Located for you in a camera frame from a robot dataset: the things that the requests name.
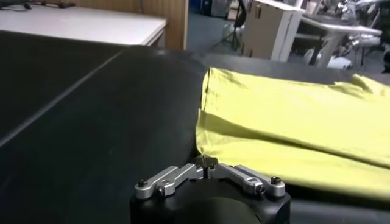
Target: yellow shirt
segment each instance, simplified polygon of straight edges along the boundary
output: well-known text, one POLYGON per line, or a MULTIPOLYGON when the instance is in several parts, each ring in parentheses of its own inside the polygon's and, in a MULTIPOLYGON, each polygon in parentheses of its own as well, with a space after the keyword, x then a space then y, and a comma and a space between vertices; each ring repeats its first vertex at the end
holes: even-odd
POLYGON ((196 134, 221 163, 390 200, 389 130, 390 87, 366 77, 320 85, 210 68, 196 134))

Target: black table surface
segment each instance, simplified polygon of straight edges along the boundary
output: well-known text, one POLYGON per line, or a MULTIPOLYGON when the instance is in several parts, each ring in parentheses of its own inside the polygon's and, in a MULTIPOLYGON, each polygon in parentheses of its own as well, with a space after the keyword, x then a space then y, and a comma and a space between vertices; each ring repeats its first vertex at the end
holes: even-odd
MULTIPOLYGON (((7 32, 0 32, 0 57, 2 136, 90 76, 20 133, 3 138, 0 223, 129 223, 137 180, 191 158, 202 79, 210 66, 315 83, 352 76, 228 55, 7 32)), ((390 83, 386 75, 370 77, 390 83)), ((307 198, 293 199, 291 210, 292 223, 390 219, 386 211, 307 198)))

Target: chair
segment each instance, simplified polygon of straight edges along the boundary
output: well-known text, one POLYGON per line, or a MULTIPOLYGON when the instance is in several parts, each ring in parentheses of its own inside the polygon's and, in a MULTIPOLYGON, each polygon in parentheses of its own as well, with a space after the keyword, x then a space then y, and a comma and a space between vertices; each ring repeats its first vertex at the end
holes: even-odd
POLYGON ((219 45, 221 42, 227 41, 230 37, 232 37, 232 49, 235 51, 239 48, 240 42, 239 38, 237 36, 237 28, 241 27, 244 25, 245 20, 246 20, 246 15, 247 15, 247 10, 246 10, 246 5, 244 4, 243 0, 238 0, 238 12, 235 22, 234 22, 234 30, 232 33, 228 34, 226 37, 223 37, 220 41, 218 41, 216 44, 212 46, 212 48, 216 47, 219 45))

